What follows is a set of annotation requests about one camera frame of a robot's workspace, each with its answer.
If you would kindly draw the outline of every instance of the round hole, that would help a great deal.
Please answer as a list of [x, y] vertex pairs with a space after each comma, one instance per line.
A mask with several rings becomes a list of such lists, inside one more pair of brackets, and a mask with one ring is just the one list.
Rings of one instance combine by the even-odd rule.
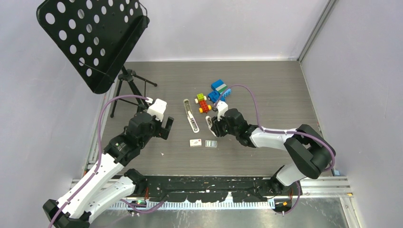
[[68, 25], [70, 26], [71, 29], [75, 29], [76, 28], [76, 22], [73, 19], [70, 19], [68, 21]]
[[99, 39], [98, 39], [98, 37], [95, 37], [95, 38], [94, 38], [94, 44], [95, 44], [95, 45], [98, 45], [98, 44], [99, 44]]
[[70, 46], [70, 53], [71, 53], [71, 54], [75, 54], [76, 52], [77, 52], [76, 46], [71, 45], [71, 46]]
[[64, 6], [64, 4], [62, 2], [58, 2], [58, 10], [61, 13], [66, 12], [66, 7]]
[[99, 23], [99, 16], [98, 15], [94, 15], [94, 22], [95, 23]]
[[84, 43], [84, 40], [85, 40], [85, 38], [84, 38], [84, 35], [83, 35], [83, 34], [78, 35], [78, 41], [79, 41], [80, 43]]
[[90, 24], [87, 25], [87, 32], [92, 32], [92, 26]]
[[47, 13], [45, 15], [45, 19], [46, 19], [46, 22], [49, 23], [50, 25], [53, 25], [55, 23], [55, 17], [51, 13]]
[[80, 19], [83, 19], [83, 18], [84, 18], [84, 11], [83, 11], [82, 9], [79, 9], [79, 10], [77, 11], [77, 14], [78, 14], [78, 17], [79, 17]]
[[92, 9], [92, 2], [91, 2], [91, 0], [87, 0], [86, 5], [87, 5], [87, 8], [88, 8], [88, 9]]
[[64, 30], [61, 30], [59, 32], [59, 37], [61, 40], [66, 40], [67, 39], [67, 33]]
[[87, 55], [91, 55], [92, 54], [92, 48], [91, 47], [87, 47]]
[[78, 64], [79, 64], [80, 66], [84, 66], [83, 63], [86, 63], [86, 61], [84, 60], [84, 58], [83, 58], [83, 57], [79, 58], [79, 59], [78, 59]]

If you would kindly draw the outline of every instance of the tripod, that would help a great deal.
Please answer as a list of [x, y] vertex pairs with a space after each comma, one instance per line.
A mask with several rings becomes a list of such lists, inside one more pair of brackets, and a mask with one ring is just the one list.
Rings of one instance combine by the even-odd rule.
[[[156, 83], [151, 82], [151, 81], [149, 81], [149, 80], [147, 80], [147, 79], [145, 79], [143, 77], [138, 76], [134, 70], [131, 70], [131, 69], [126, 70], [125, 66], [122, 66], [122, 72], [123, 73], [119, 74], [119, 76], [117, 77], [119, 79], [119, 84], [117, 86], [117, 91], [116, 91], [115, 97], [119, 96], [120, 89], [122, 88], [123, 81], [126, 81], [129, 84], [130, 89], [132, 90], [134, 95], [141, 96], [140, 90], [137, 88], [136, 84], [133, 82], [134, 77], [144, 81], [144, 96], [145, 96], [145, 89], [146, 89], [147, 83], [150, 83], [150, 84], [154, 85], [155, 87], [157, 87]], [[137, 105], [137, 112], [141, 112], [142, 110], [144, 110], [144, 109], [149, 107], [148, 103], [145, 100], [140, 99], [140, 98], [136, 98], [137, 104], [133, 103], [133, 102], [130, 102], [130, 101], [127, 101], [125, 99], [118, 99], [118, 100], [127, 102], [127, 103], [132, 104], [132, 105]], [[118, 100], [114, 101], [114, 105], [112, 107], [112, 112], [111, 112], [111, 115], [110, 115], [111, 118], [113, 118], [114, 115], [115, 115], [115, 109], [116, 109], [116, 105], [117, 105]]]

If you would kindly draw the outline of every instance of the small white scrap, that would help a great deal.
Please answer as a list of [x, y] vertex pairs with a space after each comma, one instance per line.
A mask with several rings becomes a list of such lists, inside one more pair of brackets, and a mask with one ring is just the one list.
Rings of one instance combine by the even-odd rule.
[[214, 141], [214, 140], [206, 140], [206, 141], [204, 142], [204, 146], [205, 146], [205, 147], [214, 147], [214, 148], [216, 148], [216, 147], [217, 147], [217, 141]]
[[190, 147], [202, 146], [201, 143], [202, 143], [201, 139], [190, 139]]

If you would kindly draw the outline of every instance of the metal sheet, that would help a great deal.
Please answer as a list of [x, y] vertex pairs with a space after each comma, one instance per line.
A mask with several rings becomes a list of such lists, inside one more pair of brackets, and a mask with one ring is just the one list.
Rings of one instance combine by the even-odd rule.
[[125, 210], [107, 210], [91, 228], [347, 228], [339, 198], [301, 199], [286, 216], [269, 209], [167, 210], [134, 215]]

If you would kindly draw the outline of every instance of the building block toy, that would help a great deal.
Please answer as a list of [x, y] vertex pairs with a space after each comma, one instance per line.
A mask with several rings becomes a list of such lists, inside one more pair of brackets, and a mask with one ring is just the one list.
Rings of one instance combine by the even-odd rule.
[[[211, 85], [211, 89], [213, 90], [213, 92], [209, 93], [209, 100], [211, 100], [215, 103], [217, 101], [218, 97], [220, 96], [220, 94], [222, 94], [227, 88], [228, 88], [228, 86], [221, 79], [214, 82]], [[231, 94], [231, 89], [228, 89], [222, 95], [220, 100], [225, 101], [225, 98], [230, 94]]]
[[200, 105], [200, 113], [208, 113], [211, 110], [211, 105], [207, 105], [206, 100], [207, 98], [203, 94], [197, 94], [197, 98], [194, 100], [196, 104]]

